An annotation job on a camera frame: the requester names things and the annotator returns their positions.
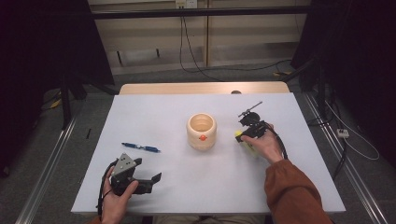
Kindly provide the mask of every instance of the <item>blue pen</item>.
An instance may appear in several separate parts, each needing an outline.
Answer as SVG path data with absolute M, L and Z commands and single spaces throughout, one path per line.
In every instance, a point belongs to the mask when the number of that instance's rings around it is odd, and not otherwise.
M 156 147 L 143 147 L 137 144 L 133 144 L 133 143 L 122 143 L 125 147 L 132 147 L 132 148 L 136 148 L 136 149 L 142 149 L 142 150 L 146 150 L 146 151 L 150 151 L 150 152 L 161 152 L 158 148 Z

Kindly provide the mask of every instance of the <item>electrical outlet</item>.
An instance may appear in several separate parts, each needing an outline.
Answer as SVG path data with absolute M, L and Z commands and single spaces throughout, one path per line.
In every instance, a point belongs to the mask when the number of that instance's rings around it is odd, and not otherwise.
M 197 0 L 186 0 L 186 8 L 198 8 Z
M 348 138 L 349 133 L 348 133 L 347 129 L 337 129 L 337 136 L 339 138 Z
M 186 8 L 186 0 L 176 0 L 176 8 Z

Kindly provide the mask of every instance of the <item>wrist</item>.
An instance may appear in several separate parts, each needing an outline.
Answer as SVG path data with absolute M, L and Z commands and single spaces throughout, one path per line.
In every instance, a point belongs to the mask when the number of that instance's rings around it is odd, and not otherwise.
M 283 157 L 280 156 L 280 157 L 272 158 L 271 160 L 268 160 L 268 162 L 270 162 L 270 164 L 274 164 L 278 161 L 283 161 L 283 160 L 284 160 Z
M 102 224 L 118 224 L 118 222 L 102 219 Z

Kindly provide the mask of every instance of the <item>person's right hand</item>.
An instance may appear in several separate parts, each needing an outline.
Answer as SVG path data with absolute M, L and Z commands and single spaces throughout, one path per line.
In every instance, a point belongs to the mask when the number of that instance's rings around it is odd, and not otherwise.
M 271 132 L 265 132 L 263 136 L 260 138 L 251 138 L 249 136 L 243 135 L 241 136 L 241 140 L 253 145 L 256 150 L 270 162 L 273 164 L 277 161 L 282 161 L 282 151 L 280 149 L 280 145 L 277 142 L 276 136 Z

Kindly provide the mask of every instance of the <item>black curtain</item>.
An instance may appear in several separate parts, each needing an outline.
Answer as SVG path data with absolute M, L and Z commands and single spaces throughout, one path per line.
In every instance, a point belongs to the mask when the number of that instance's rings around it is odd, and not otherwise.
M 43 93 L 60 88 L 62 77 L 82 74 L 114 84 L 94 20 L 75 16 L 90 12 L 80 0 L 1 1 L 1 165 L 18 152 L 38 118 Z
M 346 17 L 342 23 L 336 23 L 341 29 L 332 36 L 320 65 L 363 134 L 396 167 L 394 3 L 360 0 L 345 1 L 340 6 Z M 315 40 L 331 28 L 334 18 L 307 17 L 301 44 L 292 60 L 295 67 L 318 52 L 320 44 Z M 317 78 L 318 74 L 309 74 L 307 79 L 313 84 Z

